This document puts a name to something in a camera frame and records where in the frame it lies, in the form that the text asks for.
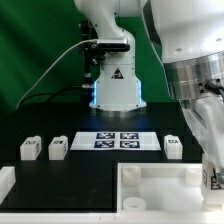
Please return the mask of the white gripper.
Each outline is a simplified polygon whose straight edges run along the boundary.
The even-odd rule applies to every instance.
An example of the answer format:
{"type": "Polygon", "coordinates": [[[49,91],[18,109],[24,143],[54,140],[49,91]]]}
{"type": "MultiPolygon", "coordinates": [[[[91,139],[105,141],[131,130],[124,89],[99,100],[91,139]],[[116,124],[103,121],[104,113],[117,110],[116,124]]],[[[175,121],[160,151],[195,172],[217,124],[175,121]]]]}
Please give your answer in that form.
{"type": "Polygon", "coordinates": [[[181,100],[181,109],[193,136],[219,173],[224,173],[224,101],[208,94],[196,100],[181,100]]]}

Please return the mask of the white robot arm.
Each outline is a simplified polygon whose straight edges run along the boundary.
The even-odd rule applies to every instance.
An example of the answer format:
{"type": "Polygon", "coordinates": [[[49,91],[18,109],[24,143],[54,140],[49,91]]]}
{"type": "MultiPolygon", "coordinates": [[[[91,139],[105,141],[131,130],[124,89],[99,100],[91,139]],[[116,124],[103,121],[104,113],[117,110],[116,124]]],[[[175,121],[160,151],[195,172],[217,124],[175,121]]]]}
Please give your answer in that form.
{"type": "Polygon", "coordinates": [[[105,115],[146,107],[140,73],[152,61],[192,134],[224,173],[224,0],[74,0],[90,22],[100,62],[90,108],[105,115]]]}

